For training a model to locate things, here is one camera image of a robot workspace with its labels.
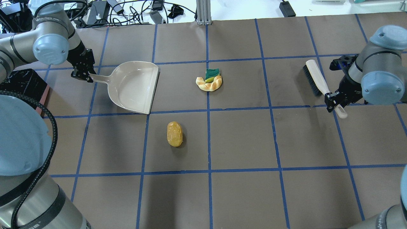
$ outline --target metal post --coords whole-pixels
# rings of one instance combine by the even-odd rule
[[[197,0],[197,22],[198,25],[212,24],[210,0]]]

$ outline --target dustpan handle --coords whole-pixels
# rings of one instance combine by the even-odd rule
[[[91,74],[91,73],[89,73],[89,75],[90,75],[90,77],[91,77],[94,81],[96,81],[96,82],[98,82],[98,83],[105,83],[105,84],[107,84],[107,83],[109,82],[109,77],[107,77],[107,76],[104,76],[104,75],[96,75],[96,74]]]

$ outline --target white brush handle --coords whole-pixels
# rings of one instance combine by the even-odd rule
[[[326,94],[329,93],[329,88],[328,85],[326,84],[326,81],[324,79],[324,77],[322,76],[321,71],[318,68],[317,63],[315,62],[315,60],[311,59],[308,60],[307,62],[305,62],[309,73],[312,76],[312,79],[315,82],[315,85],[317,86],[318,90],[320,90],[322,92],[322,94]],[[348,114],[346,113],[345,109],[338,104],[335,107],[335,112],[338,114],[339,118],[341,119],[345,119],[346,117],[348,117]]]

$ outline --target croissant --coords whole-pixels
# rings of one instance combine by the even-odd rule
[[[197,83],[198,87],[201,90],[214,91],[214,90],[218,89],[221,86],[222,77],[220,75],[216,76],[213,79],[212,83],[205,83],[205,80],[202,77],[197,77],[197,80],[195,81],[195,83]]]

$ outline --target brush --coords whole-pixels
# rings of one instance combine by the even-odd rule
[[[322,76],[322,73],[319,70],[315,60],[311,59],[305,62],[305,65],[302,69],[304,70],[308,82],[311,85],[312,92],[315,96],[321,96],[322,94],[325,95],[326,93],[330,93],[328,85],[326,84],[326,81]],[[341,119],[344,119],[348,116],[345,109],[340,104],[335,107],[335,112]]]

